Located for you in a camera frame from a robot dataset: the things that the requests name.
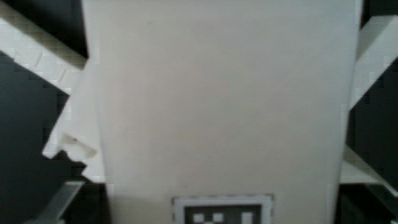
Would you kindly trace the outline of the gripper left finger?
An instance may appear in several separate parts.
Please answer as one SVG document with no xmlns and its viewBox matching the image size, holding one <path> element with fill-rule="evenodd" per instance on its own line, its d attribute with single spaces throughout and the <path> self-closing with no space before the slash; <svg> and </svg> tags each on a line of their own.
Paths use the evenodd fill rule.
<svg viewBox="0 0 398 224">
<path fill-rule="evenodd" d="M 34 219 L 23 224 L 66 224 L 63 215 L 84 187 L 84 181 L 66 181 L 52 197 L 48 205 Z"/>
</svg>

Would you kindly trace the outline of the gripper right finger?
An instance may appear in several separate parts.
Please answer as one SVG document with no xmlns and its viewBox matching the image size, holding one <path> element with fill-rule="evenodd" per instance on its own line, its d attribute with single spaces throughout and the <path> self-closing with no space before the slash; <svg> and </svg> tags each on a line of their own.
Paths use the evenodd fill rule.
<svg viewBox="0 0 398 224">
<path fill-rule="evenodd" d="M 398 221 L 398 197 L 377 184 L 340 186 L 334 224 L 391 224 Z"/>
</svg>

